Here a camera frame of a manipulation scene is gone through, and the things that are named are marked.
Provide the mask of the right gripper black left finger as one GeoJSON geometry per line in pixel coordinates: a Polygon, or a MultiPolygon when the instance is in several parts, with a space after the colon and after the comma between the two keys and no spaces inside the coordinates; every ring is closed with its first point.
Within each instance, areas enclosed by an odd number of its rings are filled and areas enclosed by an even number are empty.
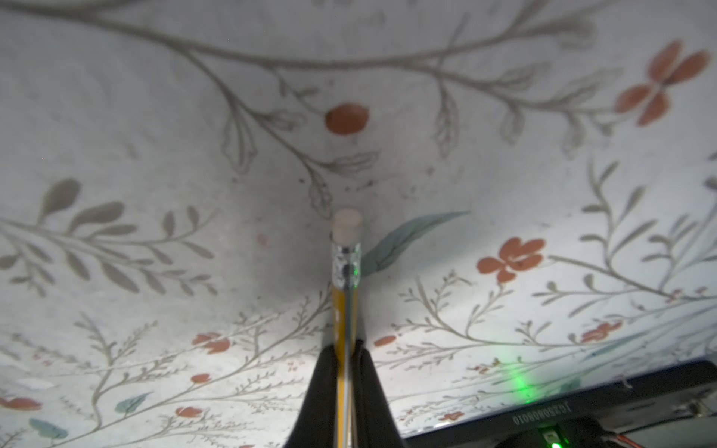
{"type": "Polygon", "coordinates": [[[338,361],[334,348],[323,348],[317,358],[301,410],[286,448],[334,447],[338,361]]]}

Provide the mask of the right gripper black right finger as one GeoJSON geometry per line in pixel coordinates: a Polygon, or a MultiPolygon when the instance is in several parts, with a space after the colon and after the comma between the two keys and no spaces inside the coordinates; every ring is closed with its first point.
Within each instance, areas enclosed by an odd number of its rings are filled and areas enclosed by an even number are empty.
{"type": "Polygon", "coordinates": [[[357,341],[352,356],[352,383],[358,447],[405,447],[364,341],[357,341]]]}

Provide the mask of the gold pencil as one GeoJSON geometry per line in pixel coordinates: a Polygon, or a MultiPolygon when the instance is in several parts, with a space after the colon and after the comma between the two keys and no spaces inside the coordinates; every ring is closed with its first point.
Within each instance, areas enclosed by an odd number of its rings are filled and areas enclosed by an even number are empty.
{"type": "Polygon", "coordinates": [[[330,226],[332,243],[332,310],[334,353],[337,358],[336,447],[351,446],[351,358],[356,346],[363,218],[351,208],[338,210],[330,226]]]}

